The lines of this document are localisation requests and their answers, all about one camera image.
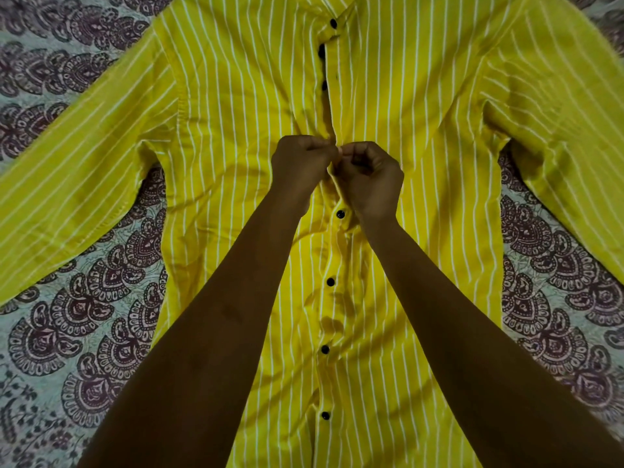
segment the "yellow shirt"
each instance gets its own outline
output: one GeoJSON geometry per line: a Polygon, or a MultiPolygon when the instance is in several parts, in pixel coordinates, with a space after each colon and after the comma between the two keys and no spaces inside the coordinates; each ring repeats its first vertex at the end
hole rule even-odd
{"type": "MultiPolygon", "coordinates": [[[[174,0],[0,179],[0,303],[112,228],[158,161],[159,338],[300,133],[397,158],[399,222],[497,323],[510,138],[528,186],[624,280],[623,74],[565,0],[174,0]]],[[[477,465],[332,180],[292,246],[230,466],[477,465]]]]}

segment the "yellow striped shirt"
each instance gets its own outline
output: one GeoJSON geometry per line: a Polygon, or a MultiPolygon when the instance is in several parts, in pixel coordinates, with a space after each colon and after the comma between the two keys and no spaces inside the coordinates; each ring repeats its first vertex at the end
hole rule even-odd
{"type": "MultiPolygon", "coordinates": [[[[174,0],[0,178],[0,303],[112,228],[158,161],[157,340],[300,133],[397,158],[399,222],[496,322],[510,138],[529,187],[624,280],[623,74],[565,0],[174,0]]],[[[230,466],[478,465],[332,180],[292,246],[230,466]]]]}

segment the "paisley pattern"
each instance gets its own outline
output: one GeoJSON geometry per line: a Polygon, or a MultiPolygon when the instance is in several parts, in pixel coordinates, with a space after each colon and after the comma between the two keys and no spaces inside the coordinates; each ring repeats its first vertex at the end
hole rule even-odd
{"type": "MultiPolygon", "coordinates": [[[[0,0],[0,173],[171,0],[0,0]]],[[[624,55],[624,0],[572,0],[624,55]]],[[[503,329],[624,439],[623,288],[500,157],[503,329]]],[[[149,350],[167,273],[165,181],[0,306],[0,465],[75,467],[149,350]]]]}

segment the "shirt sleeve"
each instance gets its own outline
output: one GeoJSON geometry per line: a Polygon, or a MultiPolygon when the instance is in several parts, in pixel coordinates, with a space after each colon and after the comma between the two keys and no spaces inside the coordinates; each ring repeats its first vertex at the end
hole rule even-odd
{"type": "Polygon", "coordinates": [[[176,111],[175,78],[149,28],[0,177],[0,305],[123,217],[176,111]]]}
{"type": "Polygon", "coordinates": [[[526,0],[481,86],[526,185],[624,281],[624,69],[611,46],[566,0],[526,0]]]}

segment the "person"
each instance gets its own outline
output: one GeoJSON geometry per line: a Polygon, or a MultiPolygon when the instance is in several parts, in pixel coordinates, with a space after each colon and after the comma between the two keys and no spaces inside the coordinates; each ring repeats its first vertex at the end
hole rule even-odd
{"type": "Polygon", "coordinates": [[[373,142],[282,138],[273,182],[226,257],[156,344],[79,468],[225,466],[309,197],[333,163],[448,405],[484,467],[621,467],[581,403],[433,264],[396,219],[403,172],[373,142]]]}

